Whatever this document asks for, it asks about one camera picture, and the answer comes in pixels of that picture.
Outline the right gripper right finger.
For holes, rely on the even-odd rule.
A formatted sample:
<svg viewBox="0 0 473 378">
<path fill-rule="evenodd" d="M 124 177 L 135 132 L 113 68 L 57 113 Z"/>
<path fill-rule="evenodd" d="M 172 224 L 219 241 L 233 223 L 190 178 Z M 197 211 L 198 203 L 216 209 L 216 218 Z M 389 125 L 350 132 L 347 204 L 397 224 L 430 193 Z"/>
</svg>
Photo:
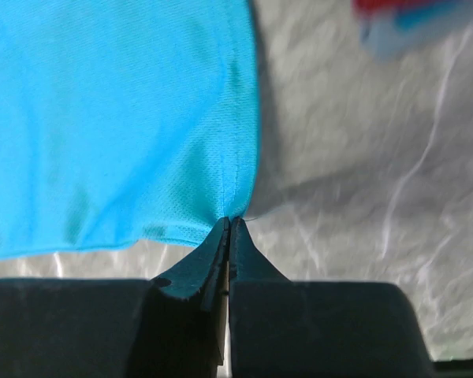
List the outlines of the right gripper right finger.
<svg viewBox="0 0 473 378">
<path fill-rule="evenodd" d="M 229 242 L 235 377 L 432 377 L 412 304 L 391 283 L 292 281 L 241 219 Z"/>
</svg>

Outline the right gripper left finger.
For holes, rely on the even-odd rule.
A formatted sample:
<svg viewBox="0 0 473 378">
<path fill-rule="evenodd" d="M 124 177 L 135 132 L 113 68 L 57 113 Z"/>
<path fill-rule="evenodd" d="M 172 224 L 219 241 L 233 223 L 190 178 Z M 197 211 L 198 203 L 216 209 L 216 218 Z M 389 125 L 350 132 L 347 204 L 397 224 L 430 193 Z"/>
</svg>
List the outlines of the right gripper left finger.
<svg viewBox="0 0 473 378">
<path fill-rule="evenodd" d="M 229 220 L 151 280 L 0 279 L 0 377 L 214 377 Z"/>
</svg>

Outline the teal t-shirt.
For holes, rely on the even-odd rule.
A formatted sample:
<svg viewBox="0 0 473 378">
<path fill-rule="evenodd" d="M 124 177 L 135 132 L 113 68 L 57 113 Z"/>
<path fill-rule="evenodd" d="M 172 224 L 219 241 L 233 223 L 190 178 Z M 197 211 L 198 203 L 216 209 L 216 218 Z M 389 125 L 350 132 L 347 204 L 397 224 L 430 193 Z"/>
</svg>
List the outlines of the teal t-shirt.
<svg viewBox="0 0 473 378">
<path fill-rule="evenodd" d="M 246 1 L 0 1 L 0 259 L 198 246 L 260 129 Z"/>
</svg>

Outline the folded grey-blue t-shirt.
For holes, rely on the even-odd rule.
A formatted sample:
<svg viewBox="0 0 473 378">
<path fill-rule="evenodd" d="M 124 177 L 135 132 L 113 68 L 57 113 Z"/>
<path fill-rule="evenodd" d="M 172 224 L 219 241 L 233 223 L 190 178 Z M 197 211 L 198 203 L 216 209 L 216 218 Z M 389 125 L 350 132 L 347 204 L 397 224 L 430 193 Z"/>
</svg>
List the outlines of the folded grey-blue t-shirt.
<svg viewBox="0 0 473 378">
<path fill-rule="evenodd" d="M 373 57 L 386 59 L 421 47 L 465 27 L 467 18 L 437 18 L 421 22 L 411 28 L 397 26 L 394 19 L 377 18 L 361 24 L 362 46 Z"/>
</svg>

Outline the folded red t-shirt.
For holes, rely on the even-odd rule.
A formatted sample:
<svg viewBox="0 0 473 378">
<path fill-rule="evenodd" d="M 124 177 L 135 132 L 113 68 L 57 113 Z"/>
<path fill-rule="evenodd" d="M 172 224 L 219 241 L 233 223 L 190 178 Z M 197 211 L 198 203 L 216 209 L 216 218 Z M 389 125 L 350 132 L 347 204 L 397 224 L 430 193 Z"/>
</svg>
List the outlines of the folded red t-shirt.
<svg viewBox="0 0 473 378">
<path fill-rule="evenodd" d="M 354 0 L 354 10 L 361 15 L 370 16 L 376 13 L 419 9 L 429 5 L 445 3 L 443 0 Z"/>
</svg>

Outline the folded light blue t-shirt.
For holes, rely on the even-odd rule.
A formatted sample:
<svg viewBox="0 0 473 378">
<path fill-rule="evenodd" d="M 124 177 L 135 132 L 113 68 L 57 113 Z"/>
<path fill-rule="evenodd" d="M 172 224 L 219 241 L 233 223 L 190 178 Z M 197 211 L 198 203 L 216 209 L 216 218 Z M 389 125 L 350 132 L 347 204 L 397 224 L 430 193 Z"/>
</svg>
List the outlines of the folded light blue t-shirt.
<svg viewBox="0 0 473 378">
<path fill-rule="evenodd" d="M 427 3 L 407 9 L 399 9 L 395 13 L 394 23 L 398 28 L 408 30 L 419 24 L 455 12 L 463 5 L 464 3 L 461 1 L 443 1 Z"/>
</svg>

